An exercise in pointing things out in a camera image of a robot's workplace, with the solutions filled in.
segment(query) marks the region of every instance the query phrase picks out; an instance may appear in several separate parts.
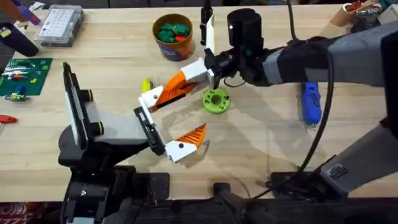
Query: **green circuit board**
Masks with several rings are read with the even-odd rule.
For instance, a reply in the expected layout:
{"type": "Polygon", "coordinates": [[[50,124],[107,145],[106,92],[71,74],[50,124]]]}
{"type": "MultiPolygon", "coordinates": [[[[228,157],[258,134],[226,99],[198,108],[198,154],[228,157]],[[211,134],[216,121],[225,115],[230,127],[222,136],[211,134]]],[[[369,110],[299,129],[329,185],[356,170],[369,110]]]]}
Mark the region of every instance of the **green circuit board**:
{"type": "Polygon", "coordinates": [[[4,74],[18,71],[27,78],[8,80],[7,75],[3,75],[0,77],[0,96],[8,96],[14,93],[18,85],[25,87],[23,95],[40,95],[51,63],[52,58],[11,59],[8,61],[4,74]]]}

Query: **red object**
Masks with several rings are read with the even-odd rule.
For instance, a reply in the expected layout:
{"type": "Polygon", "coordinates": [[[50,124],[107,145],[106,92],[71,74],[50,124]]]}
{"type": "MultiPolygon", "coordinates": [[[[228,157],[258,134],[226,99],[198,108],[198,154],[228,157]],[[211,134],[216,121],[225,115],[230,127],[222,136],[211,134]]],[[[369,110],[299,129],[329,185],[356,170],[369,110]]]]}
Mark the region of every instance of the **red object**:
{"type": "Polygon", "coordinates": [[[47,203],[16,202],[0,203],[0,224],[26,224],[41,218],[47,203]]]}
{"type": "Polygon", "coordinates": [[[185,37],[184,37],[184,36],[179,36],[179,35],[176,35],[176,36],[175,36],[175,41],[181,42],[181,41],[183,41],[183,40],[185,40],[185,37]]]}
{"type": "Polygon", "coordinates": [[[355,9],[359,8],[361,5],[362,5],[361,1],[353,2],[352,5],[347,7],[347,11],[348,12],[354,11],[355,9]]]}
{"type": "Polygon", "coordinates": [[[13,118],[12,116],[0,115],[0,123],[11,124],[11,123],[16,123],[16,122],[17,122],[17,119],[13,118]]]}

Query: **yellow object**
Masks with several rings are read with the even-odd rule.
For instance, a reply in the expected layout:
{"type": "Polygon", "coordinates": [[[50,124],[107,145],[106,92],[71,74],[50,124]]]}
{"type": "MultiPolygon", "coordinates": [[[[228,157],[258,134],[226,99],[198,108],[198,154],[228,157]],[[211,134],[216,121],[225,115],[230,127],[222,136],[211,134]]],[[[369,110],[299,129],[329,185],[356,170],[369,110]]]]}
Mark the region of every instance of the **yellow object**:
{"type": "Polygon", "coordinates": [[[152,82],[149,81],[149,79],[145,78],[142,81],[141,93],[145,93],[146,91],[149,91],[151,89],[152,89],[152,82]]]}
{"type": "Polygon", "coordinates": [[[6,30],[0,32],[0,36],[1,36],[2,38],[6,38],[6,37],[8,37],[8,35],[10,35],[10,34],[11,34],[11,30],[9,30],[9,29],[6,29],[6,30]]]}

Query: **orange plastic part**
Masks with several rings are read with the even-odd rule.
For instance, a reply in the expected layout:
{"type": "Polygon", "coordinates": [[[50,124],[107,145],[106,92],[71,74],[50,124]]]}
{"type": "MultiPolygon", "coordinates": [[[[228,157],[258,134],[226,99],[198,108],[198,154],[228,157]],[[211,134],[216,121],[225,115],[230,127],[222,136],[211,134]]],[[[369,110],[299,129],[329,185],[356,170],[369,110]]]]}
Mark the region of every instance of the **orange plastic part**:
{"type": "Polygon", "coordinates": [[[197,127],[195,130],[187,134],[184,134],[183,136],[176,139],[176,141],[191,143],[196,145],[197,148],[199,148],[199,146],[203,142],[203,139],[205,138],[205,134],[206,134],[206,124],[197,127]]]}
{"type": "Polygon", "coordinates": [[[185,85],[187,85],[187,81],[185,80],[185,74],[183,72],[178,72],[174,75],[173,78],[169,80],[169,82],[164,87],[164,90],[174,91],[180,89],[185,85]]]}
{"type": "MultiPolygon", "coordinates": [[[[162,94],[156,101],[156,106],[190,93],[196,85],[197,83],[187,83],[184,73],[178,72],[164,87],[162,94]]],[[[156,106],[152,108],[152,111],[157,110],[156,106]]]]}

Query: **green object in cup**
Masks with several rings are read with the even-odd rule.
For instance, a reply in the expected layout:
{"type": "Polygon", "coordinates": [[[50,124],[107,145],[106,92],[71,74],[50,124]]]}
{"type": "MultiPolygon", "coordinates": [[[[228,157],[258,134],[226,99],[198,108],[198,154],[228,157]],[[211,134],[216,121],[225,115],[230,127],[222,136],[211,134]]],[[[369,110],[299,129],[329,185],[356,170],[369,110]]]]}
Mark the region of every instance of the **green object in cup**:
{"type": "Polygon", "coordinates": [[[161,30],[158,38],[165,43],[175,43],[174,36],[175,34],[171,30],[161,30]]]}
{"type": "Polygon", "coordinates": [[[184,37],[187,37],[189,35],[189,28],[186,25],[179,23],[166,23],[160,27],[160,30],[170,30],[174,32],[175,35],[182,35],[184,37]]]}

